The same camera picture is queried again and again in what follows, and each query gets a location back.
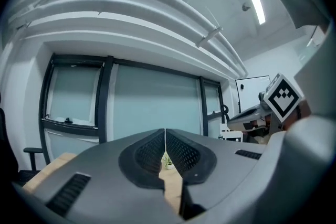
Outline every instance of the black chair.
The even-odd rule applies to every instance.
[[[20,186],[25,185],[39,172],[36,170],[35,153],[43,153],[42,148],[34,147],[27,147],[23,151],[29,153],[31,170],[18,171],[17,160],[7,136],[5,112],[0,108],[0,170],[2,172],[2,179],[13,181]]]

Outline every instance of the whiteboard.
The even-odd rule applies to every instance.
[[[258,105],[259,93],[264,92],[270,82],[269,76],[236,80],[240,112]]]

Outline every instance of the ceiling bracket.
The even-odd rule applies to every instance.
[[[198,44],[196,44],[196,47],[197,48],[203,47],[210,39],[212,39],[213,37],[215,37],[222,30],[223,30],[223,28],[221,26],[219,26],[218,28],[216,28],[215,30],[213,30],[212,32],[210,32],[206,37],[203,37],[202,40]]]

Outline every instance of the table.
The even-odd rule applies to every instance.
[[[36,188],[41,182],[46,179],[52,172],[65,165],[68,161],[76,157],[73,153],[63,153],[57,159],[48,164],[41,172],[34,176],[29,182],[27,182],[23,189],[27,192],[34,194]],[[162,164],[162,169],[159,173],[159,178],[164,180],[164,198],[173,210],[178,214],[181,202],[182,192],[182,177],[176,169],[167,170]]]

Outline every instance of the desk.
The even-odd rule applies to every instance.
[[[29,182],[27,182],[23,189],[27,192],[33,194],[36,188],[41,182],[47,178],[53,171],[65,165],[68,161],[76,157],[73,153],[63,153],[53,162],[48,164],[41,172],[34,176]],[[164,198],[171,205],[174,211],[178,214],[181,202],[181,192],[182,192],[182,177],[177,172],[176,169],[167,170],[162,164],[162,170],[159,173],[159,178],[164,180],[165,193]]]

